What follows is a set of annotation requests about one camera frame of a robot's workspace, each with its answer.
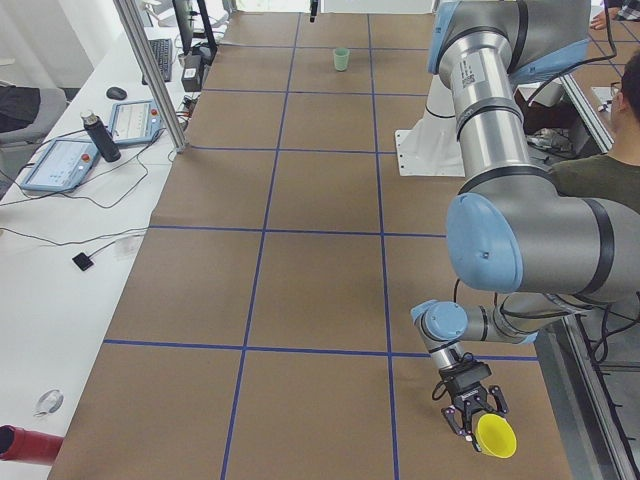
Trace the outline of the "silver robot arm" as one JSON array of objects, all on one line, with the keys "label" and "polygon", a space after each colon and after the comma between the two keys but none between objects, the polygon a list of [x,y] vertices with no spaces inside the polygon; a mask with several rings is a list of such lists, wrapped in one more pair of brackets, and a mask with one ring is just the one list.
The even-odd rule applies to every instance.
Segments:
[{"label": "silver robot arm", "polygon": [[446,217],[449,258],[467,286],[503,295],[495,307],[430,300],[411,315],[451,402],[443,417],[470,443],[484,417],[504,417],[489,366],[462,342],[526,344],[545,325],[639,288],[639,216],[604,198],[560,195],[529,157],[522,83],[588,60],[586,1],[444,1],[429,70],[452,95],[466,180]]}]

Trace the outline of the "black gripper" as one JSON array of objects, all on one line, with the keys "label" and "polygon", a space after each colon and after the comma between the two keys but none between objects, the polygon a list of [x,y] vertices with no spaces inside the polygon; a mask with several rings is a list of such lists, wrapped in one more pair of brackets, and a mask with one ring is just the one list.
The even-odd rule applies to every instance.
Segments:
[{"label": "black gripper", "polygon": [[[486,363],[465,363],[455,367],[441,369],[441,380],[453,405],[441,409],[445,421],[457,436],[473,440],[473,414],[486,411],[496,415],[506,415],[509,407],[499,385],[484,388],[481,381],[491,375]],[[456,414],[461,414],[461,422]]]}]

